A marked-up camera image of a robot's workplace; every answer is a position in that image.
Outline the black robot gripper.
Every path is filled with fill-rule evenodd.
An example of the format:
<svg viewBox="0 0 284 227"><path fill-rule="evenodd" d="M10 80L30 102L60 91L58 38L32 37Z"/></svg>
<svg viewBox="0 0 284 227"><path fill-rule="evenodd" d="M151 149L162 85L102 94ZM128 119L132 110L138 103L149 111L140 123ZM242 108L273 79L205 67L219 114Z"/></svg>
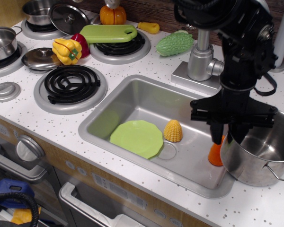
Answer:
<svg viewBox="0 0 284 227"><path fill-rule="evenodd" d="M191 120L210 125L212 141L217 145L228 131L229 143L241 144L253 126L271 127L278 112L277 107L251 98L249 91L224 87L214 96L191 101L190 106Z"/></svg>

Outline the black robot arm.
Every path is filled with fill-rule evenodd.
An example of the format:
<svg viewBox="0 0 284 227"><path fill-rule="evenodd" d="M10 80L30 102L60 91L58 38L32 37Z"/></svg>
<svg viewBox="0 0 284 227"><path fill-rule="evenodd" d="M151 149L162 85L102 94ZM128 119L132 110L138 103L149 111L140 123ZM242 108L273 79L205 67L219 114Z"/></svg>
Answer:
<svg viewBox="0 0 284 227"><path fill-rule="evenodd" d="M217 31L222 40L224 69L221 90L191 102L191 119L210 125L214 143L222 141L225 124L241 129L272 127L278 109L250 97L262 77L275 67L274 24L270 13L255 0L177 0L189 24Z"/></svg>

